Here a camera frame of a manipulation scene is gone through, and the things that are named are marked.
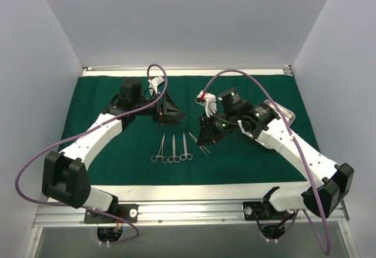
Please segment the steel surgical scissors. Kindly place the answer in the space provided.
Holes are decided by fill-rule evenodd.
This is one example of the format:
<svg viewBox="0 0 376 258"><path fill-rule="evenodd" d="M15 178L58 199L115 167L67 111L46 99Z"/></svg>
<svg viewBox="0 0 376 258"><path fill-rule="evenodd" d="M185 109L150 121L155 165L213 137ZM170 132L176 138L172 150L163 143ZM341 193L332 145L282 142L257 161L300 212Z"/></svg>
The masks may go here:
<svg viewBox="0 0 376 258"><path fill-rule="evenodd" d="M180 156L176 153L176 138L175 135L172 136L172 155L167 158L169 163L179 163Z"/></svg>

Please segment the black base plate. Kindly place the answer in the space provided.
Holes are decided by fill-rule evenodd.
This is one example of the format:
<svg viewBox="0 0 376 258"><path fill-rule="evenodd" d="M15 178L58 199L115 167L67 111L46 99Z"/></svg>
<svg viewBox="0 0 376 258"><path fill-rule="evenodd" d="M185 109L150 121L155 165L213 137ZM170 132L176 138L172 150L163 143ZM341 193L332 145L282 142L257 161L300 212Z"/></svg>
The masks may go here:
<svg viewBox="0 0 376 258"><path fill-rule="evenodd" d="M276 211L268 201L243 202L242 206L246 221L284 220L294 214L293 210Z"/></svg>
<svg viewBox="0 0 376 258"><path fill-rule="evenodd" d="M136 223L139 205L135 203L119 203L108 211L86 210L83 222L86 224L105 224L120 222L119 218L127 222Z"/></svg>

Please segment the steel instrument tray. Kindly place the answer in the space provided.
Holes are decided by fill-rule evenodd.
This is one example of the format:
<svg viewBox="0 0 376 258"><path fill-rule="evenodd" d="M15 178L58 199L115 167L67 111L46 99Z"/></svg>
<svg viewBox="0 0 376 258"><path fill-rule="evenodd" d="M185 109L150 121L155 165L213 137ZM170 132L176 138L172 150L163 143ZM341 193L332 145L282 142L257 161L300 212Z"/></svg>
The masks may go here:
<svg viewBox="0 0 376 258"><path fill-rule="evenodd" d="M265 103L266 105L271 107L273 110L276 110L275 106L272 104L272 102L269 99L266 99L263 103ZM281 110L282 114L285 116L287 123L290 126L294 122L294 120L296 119L295 113L293 111L285 108L284 106L280 105L279 103L277 103L277 106ZM260 145L262 145L264 148L273 150L273 148L271 146L267 145L266 143L264 143L264 142L262 142L258 139L256 139L255 141L257 143L259 143Z"/></svg>

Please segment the steel forceps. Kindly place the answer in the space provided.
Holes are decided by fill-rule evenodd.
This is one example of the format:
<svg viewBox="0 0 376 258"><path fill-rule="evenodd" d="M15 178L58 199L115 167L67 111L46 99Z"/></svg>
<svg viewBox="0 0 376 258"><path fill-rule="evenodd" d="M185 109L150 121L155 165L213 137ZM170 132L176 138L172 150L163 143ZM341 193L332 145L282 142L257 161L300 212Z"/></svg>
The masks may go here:
<svg viewBox="0 0 376 258"><path fill-rule="evenodd" d="M183 153L180 155L180 160L185 161L185 160L192 160L192 159L193 159L193 155L188 152L186 135L185 133L183 133Z"/></svg>
<svg viewBox="0 0 376 258"><path fill-rule="evenodd" d="M158 160L161 160L162 163L167 163L167 156L165 156L163 154L163 151L164 151L164 143L165 143L165 135L162 136L162 140L161 140L161 143L160 143L160 147L159 147L159 151L156 155L153 155L150 160L155 163L157 162Z"/></svg>

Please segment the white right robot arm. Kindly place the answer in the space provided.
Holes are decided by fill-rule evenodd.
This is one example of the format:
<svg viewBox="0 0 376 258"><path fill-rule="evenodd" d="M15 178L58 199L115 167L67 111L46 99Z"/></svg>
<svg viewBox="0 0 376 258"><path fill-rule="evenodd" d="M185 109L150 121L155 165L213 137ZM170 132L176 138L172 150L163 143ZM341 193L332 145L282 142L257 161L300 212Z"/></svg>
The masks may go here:
<svg viewBox="0 0 376 258"><path fill-rule="evenodd" d="M318 217L328 218L350 191L354 169L327 158L284 122L279 105L251 105L236 88L220 96L200 92L196 102L204 106L199 118L197 145L218 144L226 133L239 130L260 145L275 150L306 179L301 186L272 187L261 203L262 214L275 218L288 209L307 209Z"/></svg>

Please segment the aluminium front rail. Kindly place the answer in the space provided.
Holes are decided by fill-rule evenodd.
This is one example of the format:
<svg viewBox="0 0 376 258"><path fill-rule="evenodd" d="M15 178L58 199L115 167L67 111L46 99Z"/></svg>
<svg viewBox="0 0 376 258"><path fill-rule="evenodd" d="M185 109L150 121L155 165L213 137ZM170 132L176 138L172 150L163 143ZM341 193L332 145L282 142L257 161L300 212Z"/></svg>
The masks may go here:
<svg viewBox="0 0 376 258"><path fill-rule="evenodd" d="M138 202L135 226L243 225L246 220L239 200L196 202ZM67 206L40 206L34 227L113 227L116 221L85 223L87 211Z"/></svg>

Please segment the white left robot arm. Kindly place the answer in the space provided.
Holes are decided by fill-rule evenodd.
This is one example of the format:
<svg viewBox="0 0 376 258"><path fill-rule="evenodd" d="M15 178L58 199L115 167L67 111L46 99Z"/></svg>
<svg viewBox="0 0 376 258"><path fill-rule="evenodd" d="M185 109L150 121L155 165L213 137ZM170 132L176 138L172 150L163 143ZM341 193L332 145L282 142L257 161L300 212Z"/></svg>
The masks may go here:
<svg viewBox="0 0 376 258"><path fill-rule="evenodd" d="M151 116L159 126L178 125L186 115L168 95L163 77L149 81L148 98L138 79L126 78L109 105L92 126L59 153L45 156L42 193L73 208L97 210L104 222L114 221L119 214L118 197L92 187L88 169L95 157L112 139L121 134L136 118Z"/></svg>

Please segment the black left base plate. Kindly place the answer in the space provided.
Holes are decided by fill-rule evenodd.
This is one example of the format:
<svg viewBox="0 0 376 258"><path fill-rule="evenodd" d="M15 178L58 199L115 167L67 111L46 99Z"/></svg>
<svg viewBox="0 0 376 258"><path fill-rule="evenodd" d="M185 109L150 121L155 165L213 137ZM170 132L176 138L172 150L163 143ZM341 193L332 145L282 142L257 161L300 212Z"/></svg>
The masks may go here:
<svg viewBox="0 0 376 258"><path fill-rule="evenodd" d="M120 222L119 218L127 222L136 223L139 205L135 203L119 203L108 211L86 210L83 222L86 224L105 224Z"/></svg>

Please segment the green surgical cloth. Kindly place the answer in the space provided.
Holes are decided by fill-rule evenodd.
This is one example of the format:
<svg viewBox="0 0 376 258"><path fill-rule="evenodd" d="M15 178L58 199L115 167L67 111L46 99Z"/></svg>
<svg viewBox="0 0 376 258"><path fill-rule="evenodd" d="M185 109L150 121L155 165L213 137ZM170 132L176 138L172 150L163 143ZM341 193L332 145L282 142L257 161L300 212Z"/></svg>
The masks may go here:
<svg viewBox="0 0 376 258"><path fill-rule="evenodd" d="M160 127L149 116L138 116L97 155L88 175L93 185L219 185L235 183L297 182L303 176L274 150L233 132L217 145L208 146L205 155L194 140L200 132L199 117L203 108L196 95L209 85L218 95L235 87L240 96L256 105L273 98L292 110L296 119L292 130L311 146L317 146L311 122L305 110L296 81L285 75L221 76L211 81L208 76L171 76L168 93L186 114L178 126ZM183 153L183 133L192 160L179 163L153 163L150 158L159 151L165 135L163 154L172 155L172 136L176 153Z"/></svg>

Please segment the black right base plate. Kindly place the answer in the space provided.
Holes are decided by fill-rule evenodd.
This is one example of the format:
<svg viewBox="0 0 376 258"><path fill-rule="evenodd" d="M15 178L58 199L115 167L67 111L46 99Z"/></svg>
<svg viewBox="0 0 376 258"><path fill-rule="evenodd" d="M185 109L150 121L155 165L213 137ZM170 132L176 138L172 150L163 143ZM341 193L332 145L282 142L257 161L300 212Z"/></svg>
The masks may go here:
<svg viewBox="0 0 376 258"><path fill-rule="evenodd" d="M243 202L242 206L246 221L284 220L294 214L293 210L276 211L268 201Z"/></svg>

